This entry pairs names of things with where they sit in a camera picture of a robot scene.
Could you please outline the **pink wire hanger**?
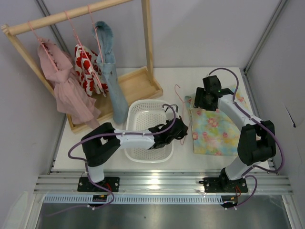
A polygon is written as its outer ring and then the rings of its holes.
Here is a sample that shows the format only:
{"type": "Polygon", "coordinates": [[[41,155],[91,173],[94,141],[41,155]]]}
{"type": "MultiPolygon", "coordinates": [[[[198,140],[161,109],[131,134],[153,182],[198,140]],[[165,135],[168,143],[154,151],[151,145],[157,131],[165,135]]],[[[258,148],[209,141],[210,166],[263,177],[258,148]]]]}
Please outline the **pink wire hanger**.
{"type": "Polygon", "coordinates": [[[174,85],[174,91],[175,91],[175,94],[177,95],[178,99],[180,100],[180,102],[182,103],[182,111],[181,111],[181,117],[182,117],[182,120],[184,122],[186,121],[189,121],[188,123],[188,130],[186,131],[187,133],[189,133],[189,130],[190,130],[190,126],[191,126],[191,122],[189,120],[189,118],[187,118],[187,120],[185,120],[185,110],[186,110],[186,101],[185,101],[185,98],[184,96],[182,96],[180,93],[179,93],[179,90],[181,89],[180,85],[178,84],[175,84],[174,85]]]}

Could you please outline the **floral pastel skirt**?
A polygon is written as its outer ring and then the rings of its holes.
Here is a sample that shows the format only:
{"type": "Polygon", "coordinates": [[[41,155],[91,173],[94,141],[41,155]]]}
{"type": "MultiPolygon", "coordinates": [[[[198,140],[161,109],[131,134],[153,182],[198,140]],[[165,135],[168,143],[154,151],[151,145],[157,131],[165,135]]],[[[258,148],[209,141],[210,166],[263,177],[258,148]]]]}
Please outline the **floral pastel skirt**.
{"type": "Polygon", "coordinates": [[[237,156],[240,131],[222,111],[194,108],[195,94],[184,97],[193,136],[193,152],[210,156],[237,156]]]}

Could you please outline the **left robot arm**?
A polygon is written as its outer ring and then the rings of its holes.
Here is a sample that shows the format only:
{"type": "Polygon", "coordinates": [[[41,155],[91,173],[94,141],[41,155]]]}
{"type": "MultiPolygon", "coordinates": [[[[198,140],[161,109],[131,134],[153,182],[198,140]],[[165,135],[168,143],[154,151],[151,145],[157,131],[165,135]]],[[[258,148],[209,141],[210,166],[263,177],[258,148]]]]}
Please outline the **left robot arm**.
{"type": "Polygon", "coordinates": [[[91,131],[81,139],[82,150],[86,157],[86,167],[91,181],[104,180],[105,162],[120,149],[140,148],[155,150],[180,140],[187,135],[188,127],[180,117],[167,120],[165,124],[148,128],[142,132],[124,132],[115,129],[107,122],[91,131]]]}

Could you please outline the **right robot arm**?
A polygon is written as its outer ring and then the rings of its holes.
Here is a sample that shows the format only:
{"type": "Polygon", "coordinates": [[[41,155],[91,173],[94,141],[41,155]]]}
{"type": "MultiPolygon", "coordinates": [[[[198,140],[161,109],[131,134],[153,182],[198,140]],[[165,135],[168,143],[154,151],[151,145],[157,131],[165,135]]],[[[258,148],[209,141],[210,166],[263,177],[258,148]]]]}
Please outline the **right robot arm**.
{"type": "Polygon", "coordinates": [[[222,88],[216,75],[203,78],[203,85],[196,89],[194,107],[224,112],[240,131],[240,137],[236,159],[218,177],[206,177],[201,184],[207,193],[233,193],[237,188],[247,192],[246,175],[276,154],[274,124],[250,115],[229,88],[222,88]]]}

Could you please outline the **pink hanger under denim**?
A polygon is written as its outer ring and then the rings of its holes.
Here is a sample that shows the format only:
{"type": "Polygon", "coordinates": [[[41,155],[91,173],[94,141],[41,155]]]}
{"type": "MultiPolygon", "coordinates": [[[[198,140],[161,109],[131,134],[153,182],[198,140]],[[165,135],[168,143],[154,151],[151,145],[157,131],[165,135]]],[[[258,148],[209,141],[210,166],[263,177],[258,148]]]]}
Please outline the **pink hanger under denim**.
{"type": "Polygon", "coordinates": [[[100,56],[101,56],[101,62],[104,63],[101,44],[100,44],[100,41],[99,41],[99,38],[98,38],[97,28],[96,28],[95,22],[93,20],[90,5],[88,4],[87,7],[88,7],[88,12],[89,12],[89,15],[90,15],[90,18],[91,18],[92,26],[93,26],[93,29],[94,29],[94,32],[95,32],[95,37],[96,37],[96,41],[97,41],[97,44],[98,44],[99,53],[100,53],[100,56]]]}

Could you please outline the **wooden clothes rack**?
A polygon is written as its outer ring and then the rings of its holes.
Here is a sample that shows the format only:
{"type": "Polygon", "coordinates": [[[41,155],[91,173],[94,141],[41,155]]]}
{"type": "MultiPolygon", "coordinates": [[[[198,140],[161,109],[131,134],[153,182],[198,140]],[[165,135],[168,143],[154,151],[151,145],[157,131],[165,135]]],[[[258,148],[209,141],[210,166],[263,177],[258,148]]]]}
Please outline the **wooden clothes rack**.
{"type": "MultiPolygon", "coordinates": [[[[118,0],[105,0],[90,5],[91,12],[99,11],[105,8],[119,5],[118,0]]],[[[30,68],[36,73],[38,78],[43,82],[47,89],[54,96],[53,85],[45,78],[41,68],[41,63],[36,63],[25,47],[17,38],[18,34],[28,31],[35,31],[36,29],[46,27],[62,21],[70,21],[73,18],[88,14],[88,7],[80,7],[73,10],[58,13],[52,16],[43,17],[38,20],[30,21],[16,26],[2,26],[3,33],[15,46],[17,51],[21,54],[30,68]]],[[[118,76],[119,85],[127,100],[128,106],[133,102],[142,99],[155,99],[163,94],[163,89],[156,81],[153,75],[153,48],[152,48],[152,31],[151,31],[151,17],[150,17],[150,3],[147,0],[142,1],[143,26],[146,47],[147,66],[142,67],[134,72],[118,76]]],[[[78,82],[84,89],[86,94],[96,100],[95,107],[101,112],[97,118],[99,123],[113,119],[113,108],[110,100],[110,93],[108,92],[107,84],[102,80],[102,72],[99,69],[96,59],[99,50],[94,52],[91,49],[82,45],[80,41],[74,49],[74,58],[72,58],[74,70],[78,76],[78,82]]],[[[81,130],[90,128],[86,124],[75,125],[72,123],[71,116],[67,115],[71,130],[77,133],[81,130]]]]}

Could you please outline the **pink pleated dress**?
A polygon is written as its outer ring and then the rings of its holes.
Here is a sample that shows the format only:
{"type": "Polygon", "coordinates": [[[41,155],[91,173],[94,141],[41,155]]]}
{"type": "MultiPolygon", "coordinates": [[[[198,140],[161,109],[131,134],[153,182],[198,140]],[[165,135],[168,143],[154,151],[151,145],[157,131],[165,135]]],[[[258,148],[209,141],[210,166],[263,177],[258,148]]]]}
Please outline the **pink pleated dress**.
{"type": "Polygon", "coordinates": [[[100,111],[96,100],[89,97],[78,82],[72,58],[49,40],[39,38],[38,56],[45,78],[54,87],[57,110],[71,116],[75,125],[86,124],[95,129],[100,111]]]}

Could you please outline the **light blue denim garment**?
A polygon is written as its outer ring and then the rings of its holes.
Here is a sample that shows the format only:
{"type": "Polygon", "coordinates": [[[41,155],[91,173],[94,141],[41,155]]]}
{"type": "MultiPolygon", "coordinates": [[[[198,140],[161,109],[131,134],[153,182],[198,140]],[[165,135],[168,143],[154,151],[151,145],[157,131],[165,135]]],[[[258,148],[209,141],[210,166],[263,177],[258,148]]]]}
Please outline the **light blue denim garment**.
{"type": "MultiPolygon", "coordinates": [[[[102,80],[108,86],[113,108],[113,120],[117,124],[122,124],[127,118],[129,106],[119,85],[116,72],[116,59],[113,53],[113,32],[110,26],[104,21],[98,21],[95,25],[101,44],[104,63],[101,62],[100,54],[98,54],[96,62],[102,72],[102,80]]],[[[92,30],[92,34],[96,39],[94,29],[92,30]]]]}

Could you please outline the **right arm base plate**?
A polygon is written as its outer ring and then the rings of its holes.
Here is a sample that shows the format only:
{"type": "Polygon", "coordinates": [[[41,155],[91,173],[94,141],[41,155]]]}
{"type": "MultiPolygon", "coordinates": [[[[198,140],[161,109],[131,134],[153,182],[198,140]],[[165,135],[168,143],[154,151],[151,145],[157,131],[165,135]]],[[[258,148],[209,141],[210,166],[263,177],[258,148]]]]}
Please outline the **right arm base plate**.
{"type": "Polygon", "coordinates": [[[199,181],[207,193],[247,193],[248,187],[244,178],[227,180],[220,177],[205,177],[199,181]]]}

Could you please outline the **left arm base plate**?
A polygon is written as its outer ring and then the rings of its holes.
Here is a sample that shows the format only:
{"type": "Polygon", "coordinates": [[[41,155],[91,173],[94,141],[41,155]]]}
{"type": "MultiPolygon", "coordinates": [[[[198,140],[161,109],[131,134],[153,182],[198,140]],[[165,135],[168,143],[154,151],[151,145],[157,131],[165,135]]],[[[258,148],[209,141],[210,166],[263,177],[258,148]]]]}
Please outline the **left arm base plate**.
{"type": "Polygon", "coordinates": [[[118,192],[120,186],[120,178],[119,177],[105,177],[105,179],[101,182],[96,183],[96,185],[92,184],[87,177],[80,177],[78,182],[77,191],[78,192],[103,192],[104,190],[97,187],[101,186],[103,188],[108,189],[111,192],[118,192]]]}

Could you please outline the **aluminium rail frame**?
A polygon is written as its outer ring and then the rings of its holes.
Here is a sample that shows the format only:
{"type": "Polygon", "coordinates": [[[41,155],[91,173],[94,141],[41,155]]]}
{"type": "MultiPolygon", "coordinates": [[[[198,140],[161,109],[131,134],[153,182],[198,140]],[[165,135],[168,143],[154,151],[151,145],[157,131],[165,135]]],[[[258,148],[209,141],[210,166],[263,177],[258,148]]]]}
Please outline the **aluminium rail frame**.
{"type": "MultiPolygon", "coordinates": [[[[118,171],[105,172],[107,177],[119,177],[120,194],[187,194],[194,195],[197,191],[204,192],[199,182],[205,177],[216,177],[219,172],[181,172],[181,171],[118,171]]],[[[268,174],[265,172],[252,173],[253,178],[247,178],[249,191],[257,184],[257,195],[292,195],[293,189],[289,178],[283,175],[268,174]]],[[[34,187],[35,193],[63,193],[76,194],[79,178],[82,172],[55,172],[49,175],[40,175],[34,187]]]]}

